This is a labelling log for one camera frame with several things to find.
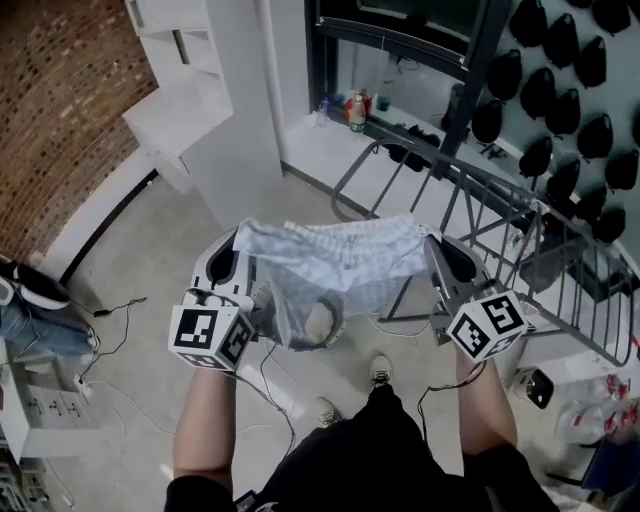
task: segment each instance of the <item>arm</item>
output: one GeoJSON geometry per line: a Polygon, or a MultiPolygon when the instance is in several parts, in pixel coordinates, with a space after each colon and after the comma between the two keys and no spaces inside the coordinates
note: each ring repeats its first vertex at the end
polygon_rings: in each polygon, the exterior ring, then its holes
{"type": "MultiPolygon", "coordinates": [[[[463,380],[474,364],[462,352],[456,352],[458,379],[463,380]]],[[[463,456],[479,455],[506,444],[517,445],[516,422],[493,360],[487,361],[480,377],[458,390],[458,398],[463,456]]]]}
{"type": "Polygon", "coordinates": [[[197,369],[173,441],[174,476],[210,478],[232,491],[236,444],[236,381],[197,369]]]}

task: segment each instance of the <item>person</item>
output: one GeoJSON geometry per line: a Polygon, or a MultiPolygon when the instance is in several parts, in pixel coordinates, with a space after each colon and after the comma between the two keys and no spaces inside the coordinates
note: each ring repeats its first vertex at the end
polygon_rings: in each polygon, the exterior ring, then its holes
{"type": "Polygon", "coordinates": [[[0,306],[0,336],[15,346],[15,355],[46,351],[79,357],[83,364],[90,363],[99,348],[91,327],[30,304],[18,294],[0,306]]]}
{"type": "MultiPolygon", "coordinates": [[[[457,355],[457,375],[473,369],[457,355]]],[[[327,401],[314,430],[278,465],[254,512],[358,510],[558,510],[515,448],[516,424],[495,363],[459,388],[464,476],[446,474],[391,387],[380,355],[366,406],[344,420],[327,401]]],[[[231,512],[236,381],[197,369],[176,432],[165,512],[231,512]]]]}

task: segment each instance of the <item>concrete floor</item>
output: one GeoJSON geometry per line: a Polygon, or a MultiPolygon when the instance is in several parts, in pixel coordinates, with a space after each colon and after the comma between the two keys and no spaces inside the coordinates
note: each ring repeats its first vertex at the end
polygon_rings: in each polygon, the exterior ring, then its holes
{"type": "MultiPolygon", "coordinates": [[[[290,175],[284,186],[288,203],[274,205],[273,219],[336,222],[326,195],[290,175]]],[[[181,196],[156,179],[118,217],[74,274],[72,295],[90,308],[112,308],[148,297],[131,308],[127,343],[117,354],[102,358],[86,377],[99,381],[92,385],[90,402],[104,424],[102,442],[81,457],[52,461],[75,498],[76,510],[162,510],[172,464],[170,433],[192,375],[192,369],[167,350],[171,308],[181,302],[198,255],[220,234],[196,191],[181,196]],[[132,397],[147,417],[105,382],[132,397]]],[[[125,310],[92,323],[102,338],[102,350],[112,350],[123,338],[125,310]]],[[[421,327],[407,326],[405,334],[421,327]]],[[[243,375],[256,383],[265,349],[252,345],[243,358],[243,375]]],[[[364,405],[369,362],[377,352],[393,362],[394,388],[416,421],[416,401],[426,386],[455,379],[453,347],[437,347],[430,330],[419,337],[390,337],[376,331],[366,317],[355,318],[329,349],[291,353],[278,348],[265,364],[270,390],[289,411],[298,440],[316,425],[307,412],[313,397],[327,397],[346,416],[364,405]]],[[[523,449],[538,460],[561,457],[563,446],[551,435],[555,416],[540,415],[518,399],[513,402],[523,449]]],[[[445,471],[461,473],[456,393],[428,395],[424,409],[434,457],[445,471]]],[[[238,387],[237,417],[233,476],[235,495],[240,496],[262,488],[286,450],[289,431],[282,416],[245,385],[238,387]]],[[[63,489],[55,479],[50,489],[56,510],[65,510],[60,500],[63,489]]]]}

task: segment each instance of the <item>plastic bottle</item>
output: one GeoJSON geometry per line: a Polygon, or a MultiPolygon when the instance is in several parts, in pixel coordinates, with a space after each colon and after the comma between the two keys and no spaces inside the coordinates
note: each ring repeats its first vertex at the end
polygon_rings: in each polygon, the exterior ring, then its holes
{"type": "Polygon", "coordinates": [[[624,408],[617,402],[585,406],[568,404],[558,415],[556,435],[575,444],[593,444],[605,435],[614,434],[623,423],[624,408]]]}
{"type": "Polygon", "coordinates": [[[318,111],[316,112],[316,126],[324,126],[329,119],[329,97],[325,96],[320,105],[318,105],[318,111]]]}
{"type": "Polygon", "coordinates": [[[623,384],[617,375],[596,377],[558,386],[558,393],[565,400],[593,405],[606,400],[624,400],[628,392],[628,385],[623,384]]]}
{"type": "Polygon", "coordinates": [[[352,132],[362,133],[367,122],[367,111],[362,94],[356,94],[349,106],[349,128],[352,132]]]}

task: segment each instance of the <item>sneaker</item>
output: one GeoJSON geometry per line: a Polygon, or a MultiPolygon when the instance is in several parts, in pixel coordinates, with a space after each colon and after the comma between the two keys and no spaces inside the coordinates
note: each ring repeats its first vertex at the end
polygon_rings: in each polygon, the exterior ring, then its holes
{"type": "Polygon", "coordinates": [[[98,335],[96,334],[96,331],[93,329],[93,327],[89,326],[88,329],[89,336],[87,336],[87,343],[91,347],[92,352],[97,352],[100,348],[100,338],[98,338],[98,335]]]}
{"type": "Polygon", "coordinates": [[[314,400],[312,409],[316,418],[324,428],[330,427],[343,419],[340,411],[338,411],[329,400],[323,397],[318,397],[314,400]]]}
{"type": "Polygon", "coordinates": [[[84,365],[89,365],[93,363],[93,358],[95,357],[95,352],[89,352],[88,354],[82,354],[80,356],[80,363],[84,365]]]}
{"type": "Polygon", "coordinates": [[[374,388],[391,384],[391,361],[382,354],[371,363],[371,382],[374,388]]]}

